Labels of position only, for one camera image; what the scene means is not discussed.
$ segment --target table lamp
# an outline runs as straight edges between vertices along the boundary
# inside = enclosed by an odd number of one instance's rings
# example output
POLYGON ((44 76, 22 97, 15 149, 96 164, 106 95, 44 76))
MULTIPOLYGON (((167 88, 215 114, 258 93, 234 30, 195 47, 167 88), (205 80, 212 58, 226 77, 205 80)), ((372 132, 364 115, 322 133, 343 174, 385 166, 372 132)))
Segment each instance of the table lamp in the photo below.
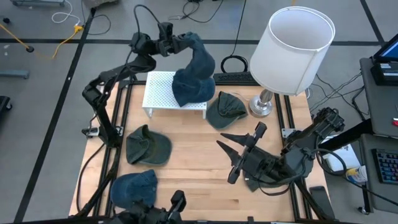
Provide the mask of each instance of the table lamp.
POLYGON ((314 9, 292 6, 275 12, 250 59, 251 75, 265 88, 251 99, 251 114, 267 116, 272 93, 297 96, 308 88, 334 37, 333 22, 314 9))

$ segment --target concrete floor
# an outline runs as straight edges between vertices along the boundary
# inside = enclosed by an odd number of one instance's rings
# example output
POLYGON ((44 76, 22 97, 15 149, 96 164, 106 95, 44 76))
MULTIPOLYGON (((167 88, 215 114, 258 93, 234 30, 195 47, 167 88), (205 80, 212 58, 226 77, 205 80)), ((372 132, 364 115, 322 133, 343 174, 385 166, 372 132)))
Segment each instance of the concrete floor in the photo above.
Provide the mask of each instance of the concrete floor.
MULTIPOLYGON (((82 19, 80 0, 70 0, 73 14, 82 19)), ((13 222, 21 202, 25 188, 32 173, 36 158, 43 145, 46 132, 54 114, 61 89, 68 72, 74 73, 70 82, 65 103, 50 142, 43 168, 37 185, 24 216, 24 221, 65 218, 68 215, 75 190, 78 171, 86 144, 85 137, 80 133, 86 128, 93 112, 81 97, 84 86, 104 70, 117 67, 124 63, 129 47, 118 40, 129 40, 137 30, 132 9, 136 4, 150 7, 160 21, 169 16, 180 15, 184 0, 122 0, 119 4, 110 4, 99 8, 96 15, 106 14, 112 21, 112 28, 107 34, 89 35, 89 42, 94 40, 115 40, 114 44, 85 44, 76 69, 70 70, 75 56, 81 33, 76 35, 74 44, 65 44, 55 60, 47 60, 35 54, 28 54, 19 44, 7 43, 10 38, 0 30, 0 68, 27 69, 30 71, 28 80, 0 78, 0 95, 12 98, 14 108, 4 119, 0 129, 0 223, 13 222)), ((359 59, 370 57, 380 46, 360 0, 297 0, 297 5, 312 7, 328 15, 336 26, 335 42, 329 49, 319 71, 319 76, 338 87, 359 73, 359 59), (355 41, 353 45, 342 46, 346 41, 355 41)), ((380 30, 382 38, 389 40, 398 32, 395 0, 366 0, 371 14, 380 30)), ((195 18, 205 20, 218 7, 219 2, 204 0, 195 18)), ((249 0, 242 22, 240 40, 258 40, 267 25, 267 21, 276 10, 287 7, 290 0, 249 0)), ((199 24, 188 19, 173 21, 174 33, 187 31, 197 32, 205 40, 234 40, 236 37, 242 0, 226 0, 212 21, 199 24)), ((84 7, 86 18, 89 10, 84 7)), ((22 39, 29 39, 36 52, 52 55, 56 44, 38 44, 41 39, 65 39, 73 32, 74 18, 64 23, 54 24, 51 15, 57 11, 69 11, 58 6, 29 5, 15 7, 9 1, 0 1, 0 16, 7 16, 12 24, 7 27, 22 39)), ((153 18, 144 10, 139 10, 141 31, 152 38, 158 30, 153 18)), ((90 32, 106 30, 108 23, 103 17, 95 19, 90 32)), ((210 54, 219 65, 221 60, 233 50, 231 44, 206 44, 210 54)), ((255 45, 239 44, 235 54, 250 58, 255 45)), ((190 60, 190 52, 182 52, 169 58, 158 60, 157 70, 176 70, 184 67, 190 60)), ((242 70, 242 65, 227 62, 229 72, 242 70)), ((321 85, 326 93, 331 89, 318 79, 315 84, 321 85)), ((363 85, 361 77, 346 86, 342 93, 354 90, 363 85)), ((311 86, 310 106, 323 98, 321 89, 311 86)), ((354 95, 346 95, 350 102, 354 95)), ((367 112, 365 94, 357 99, 363 112, 367 112)), ((358 124, 361 120, 354 109, 341 98, 328 100, 319 108, 330 106, 337 108, 346 120, 347 128, 358 124)), ((398 215, 376 211, 368 216, 356 211, 362 206, 362 192, 356 187, 334 177, 326 177, 331 196, 331 203, 336 217, 346 222, 357 223, 395 223, 398 215)))

